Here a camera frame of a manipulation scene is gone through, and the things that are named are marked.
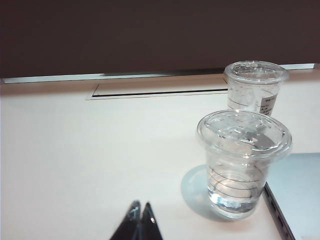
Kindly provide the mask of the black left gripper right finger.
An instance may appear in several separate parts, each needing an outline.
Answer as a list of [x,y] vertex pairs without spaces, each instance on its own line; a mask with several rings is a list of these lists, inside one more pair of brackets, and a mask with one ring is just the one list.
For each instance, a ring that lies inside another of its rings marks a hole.
[[141,222],[144,240],[163,240],[150,202],[145,204]]

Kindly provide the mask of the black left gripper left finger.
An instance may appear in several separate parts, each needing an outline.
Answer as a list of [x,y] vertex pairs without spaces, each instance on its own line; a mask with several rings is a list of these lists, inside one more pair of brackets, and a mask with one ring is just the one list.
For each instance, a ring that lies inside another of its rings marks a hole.
[[140,221],[141,204],[138,200],[134,200],[115,230],[110,240],[133,240],[138,222]]

